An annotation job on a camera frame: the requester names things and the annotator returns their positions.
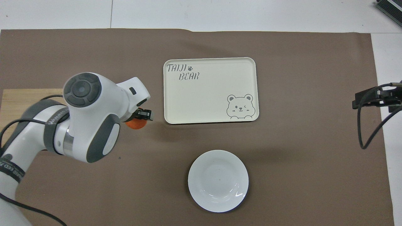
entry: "brown paper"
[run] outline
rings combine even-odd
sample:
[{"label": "brown paper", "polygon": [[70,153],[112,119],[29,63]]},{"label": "brown paper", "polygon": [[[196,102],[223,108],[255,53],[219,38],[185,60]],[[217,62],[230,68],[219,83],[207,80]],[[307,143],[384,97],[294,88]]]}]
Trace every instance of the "brown paper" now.
[{"label": "brown paper", "polygon": [[[41,152],[27,171],[16,199],[69,226],[393,225],[383,135],[361,150],[351,108],[354,94],[377,82],[370,34],[2,30],[0,49],[1,93],[62,88],[89,71],[116,83],[137,76],[151,94],[142,107],[154,121],[123,126],[102,160]],[[167,124],[164,62],[227,57],[256,62],[259,118]],[[367,138],[379,110],[364,109],[362,122]],[[223,214],[199,207],[187,187],[192,162],[214,149],[238,156],[250,178],[244,201]],[[57,225],[23,212],[34,225]]]}]

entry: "orange ball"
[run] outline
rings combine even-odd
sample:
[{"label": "orange ball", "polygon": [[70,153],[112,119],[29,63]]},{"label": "orange ball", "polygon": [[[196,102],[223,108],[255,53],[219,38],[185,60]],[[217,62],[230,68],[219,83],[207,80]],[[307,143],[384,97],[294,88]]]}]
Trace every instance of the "orange ball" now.
[{"label": "orange ball", "polygon": [[132,119],[131,121],[126,122],[126,125],[132,129],[141,129],[147,124],[147,120],[145,119]]}]

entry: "black band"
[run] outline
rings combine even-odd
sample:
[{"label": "black band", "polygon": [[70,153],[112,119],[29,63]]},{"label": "black band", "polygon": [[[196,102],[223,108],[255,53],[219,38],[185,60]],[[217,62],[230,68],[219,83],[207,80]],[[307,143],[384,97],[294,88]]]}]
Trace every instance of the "black band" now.
[{"label": "black band", "polygon": [[14,178],[18,183],[20,183],[22,178],[25,176],[25,171],[23,169],[4,158],[0,158],[0,172]]},{"label": "black band", "polygon": [[69,117],[68,107],[64,107],[58,110],[56,113],[50,117],[50,119],[45,124],[45,130],[43,132],[43,142],[48,151],[56,152],[59,155],[54,147],[54,136],[56,134],[57,124],[63,122]]},{"label": "black band", "polygon": [[[46,99],[35,103],[34,105],[30,106],[21,116],[21,118],[25,119],[33,119],[39,112],[45,110],[48,107],[55,106],[55,105],[62,105],[61,103]],[[17,125],[17,128],[11,134],[10,138],[4,144],[2,151],[5,152],[7,148],[11,145],[11,143],[17,138],[17,136],[24,130],[24,128],[29,124],[28,121],[20,122]]]}]

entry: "tray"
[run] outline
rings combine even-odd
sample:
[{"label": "tray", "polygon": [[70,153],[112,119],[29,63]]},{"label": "tray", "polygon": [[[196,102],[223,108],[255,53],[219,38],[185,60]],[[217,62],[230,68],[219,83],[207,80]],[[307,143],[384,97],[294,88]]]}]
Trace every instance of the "tray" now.
[{"label": "tray", "polygon": [[251,58],[168,60],[164,116],[170,124],[254,121],[259,116]]}]

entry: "plate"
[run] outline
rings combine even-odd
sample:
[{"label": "plate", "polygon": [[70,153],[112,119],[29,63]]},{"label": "plate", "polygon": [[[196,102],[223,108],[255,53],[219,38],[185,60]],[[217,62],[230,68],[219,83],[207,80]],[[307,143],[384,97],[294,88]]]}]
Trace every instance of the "plate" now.
[{"label": "plate", "polygon": [[243,162],[224,150],[200,155],[189,171],[189,190],[202,208],[216,213],[238,206],[248,190],[248,173]]}]

